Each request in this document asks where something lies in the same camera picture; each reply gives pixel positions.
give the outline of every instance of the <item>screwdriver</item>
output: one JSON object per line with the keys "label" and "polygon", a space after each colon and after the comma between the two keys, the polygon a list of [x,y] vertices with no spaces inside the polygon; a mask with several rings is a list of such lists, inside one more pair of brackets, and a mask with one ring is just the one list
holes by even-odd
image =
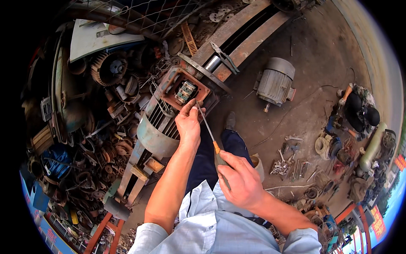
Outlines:
{"label": "screwdriver", "polygon": [[[215,151],[216,151],[216,158],[217,158],[218,164],[219,164],[219,165],[227,165],[227,166],[230,166],[227,162],[225,162],[225,161],[220,157],[220,147],[218,147],[217,142],[214,140],[214,137],[213,137],[213,134],[212,134],[212,130],[210,130],[209,124],[207,123],[206,118],[204,117],[204,114],[203,114],[203,112],[202,112],[202,109],[200,108],[199,103],[197,102],[196,104],[197,104],[197,107],[198,107],[199,110],[200,110],[200,114],[202,114],[204,123],[206,124],[206,127],[207,127],[207,130],[209,131],[210,137],[212,137],[214,149],[215,149]],[[217,168],[216,168],[216,171],[217,171],[217,174],[219,174],[220,176],[223,176],[223,175],[218,171]],[[226,183],[227,188],[229,188],[229,190],[231,190],[230,184],[228,183],[227,179],[226,179],[224,176],[223,176],[223,179],[224,179],[224,182]]]}

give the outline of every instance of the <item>hand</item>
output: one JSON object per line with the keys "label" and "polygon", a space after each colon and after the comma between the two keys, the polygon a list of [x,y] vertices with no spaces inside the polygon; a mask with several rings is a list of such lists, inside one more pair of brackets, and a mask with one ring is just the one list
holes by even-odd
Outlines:
{"label": "hand", "polygon": [[224,175],[230,184],[229,190],[224,179],[219,174],[221,190],[228,201],[234,205],[253,212],[262,204],[266,195],[262,187],[259,173],[244,157],[235,156],[229,152],[220,151],[220,157],[231,167],[219,165],[219,172]]}
{"label": "hand", "polygon": [[180,143],[189,144],[196,147],[200,144],[200,124],[199,124],[199,109],[196,106],[196,99],[191,99],[180,110],[178,116],[175,118],[176,126],[179,131]]}
{"label": "hand", "polygon": [[346,104],[346,101],[343,99],[343,98],[341,98],[339,101],[338,101],[338,105],[339,106],[344,106]]}

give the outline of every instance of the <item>screwdriver handle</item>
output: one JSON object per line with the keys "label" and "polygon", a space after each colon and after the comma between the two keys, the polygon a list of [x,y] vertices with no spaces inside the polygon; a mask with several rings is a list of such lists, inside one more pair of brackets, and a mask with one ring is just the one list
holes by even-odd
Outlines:
{"label": "screwdriver handle", "polygon": [[[216,151],[216,158],[217,158],[217,162],[219,165],[226,165],[226,166],[230,166],[227,162],[225,162],[221,157],[220,157],[220,148],[218,147],[218,144],[216,141],[213,141],[213,145],[214,145],[214,149]],[[222,175],[219,171],[218,168],[216,167],[216,171],[217,174],[219,174],[220,176],[223,176],[224,182],[227,186],[227,188],[229,188],[229,190],[231,190],[230,184],[228,183],[228,180],[225,178],[224,175]]]}

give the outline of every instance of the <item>pliers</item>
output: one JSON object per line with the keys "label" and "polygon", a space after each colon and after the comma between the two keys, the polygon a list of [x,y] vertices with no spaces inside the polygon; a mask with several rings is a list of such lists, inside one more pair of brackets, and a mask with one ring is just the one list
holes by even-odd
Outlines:
{"label": "pliers", "polygon": [[[214,51],[218,54],[218,56],[220,57],[220,60],[223,62],[223,64],[225,64],[230,69],[230,71],[232,71],[234,74],[237,74],[237,72],[240,72],[237,69],[237,66],[233,63],[233,60],[231,60],[231,58],[228,55],[226,55],[223,51],[221,51],[221,49],[216,44],[214,44],[211,41],[210,45],[212,46]],[[224,55],[227,58],[228,62],[222,57],[222,55]]]}

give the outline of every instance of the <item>shoe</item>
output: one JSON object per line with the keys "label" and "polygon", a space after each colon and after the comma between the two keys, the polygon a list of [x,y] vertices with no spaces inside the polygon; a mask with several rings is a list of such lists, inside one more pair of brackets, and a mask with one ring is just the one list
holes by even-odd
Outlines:
{"label": "shoe", "polygon": [[235,113],[234,113],[234,111],[231,111],[229,113],[229,115],[227,116],[226,125],[225,125],[224,129],[235,130]]}
{"label": "shoe", "polygon": [[343,91],[344,91],[343,89],[338,89],[338,90],[337,90],[337,97],[338,97],[338,98],[342,98],[342,97],[343,97]]}

